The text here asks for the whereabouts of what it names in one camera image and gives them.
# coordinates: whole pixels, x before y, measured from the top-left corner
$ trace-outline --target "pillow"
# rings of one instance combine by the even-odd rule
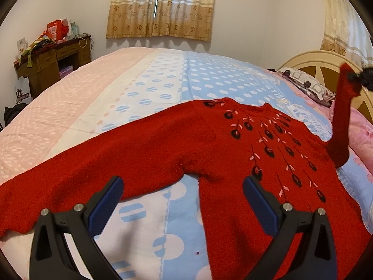
[[[335,102],[333,102],[329,110],[331,122],[333,122],[334,105]],[[351,107],[348,137],[352,150],[373,174],[373,124],[353,107]]]
[[[279,73],[313,101],[327,107],[330,107],[332,101],[335,101],[335,93],[327,89],[313,76],[291,67],[283,67],[279,70]]]

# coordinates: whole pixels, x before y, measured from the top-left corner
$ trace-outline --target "curtain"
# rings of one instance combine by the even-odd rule
[[[158,0],[153,36],[211,40],[214,0]]]
[[[325,34],[322,50],[334,51],[361,67],[373,65],[369,32],[348,0],[325,0]]]
[[[111,0],[107,38],[152,36],[156,0]]]

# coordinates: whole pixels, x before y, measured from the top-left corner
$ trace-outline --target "wooden headboard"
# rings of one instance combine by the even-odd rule
[[[315,77],[331,91],[336,91],[339,68],[347,63],[356,72],[361,68],[345,57],[331,51],[315,50],[297,55],[280,67],[292,67],[306,72]],[[373,123],[373,93],[366,88],[361,90],[361,96],[354,98],[352,106],[355,107],[365,118]]]

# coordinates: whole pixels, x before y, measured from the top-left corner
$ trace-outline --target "white cord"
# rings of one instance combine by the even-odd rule
[[[82,39],[82,40],[85,41],[85,45],[84,45],[84,46],[81,46],[81,45],[80,45],[80,39]],[[81,48],[85,48],[85,47],[87,46],[87,44],[88,44],[88,41],[87,41],[86,39],[82,38],[82,37],[78,37],[78,41],[79,41],[79,46],[80,46]]]

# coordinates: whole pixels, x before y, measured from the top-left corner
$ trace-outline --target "wooden desk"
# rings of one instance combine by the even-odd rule
[[[72,39],[45,46],[32,54],[32,67],[27,67],[27,57],[23,57],[21,65],[19,61],[14,62],[18,77],[29,78],[33,99],[60,80],[59,69],[63,66],[72,65],[73,70],[77,70],[80,66],[91,62],[91,36],[83,39]]]

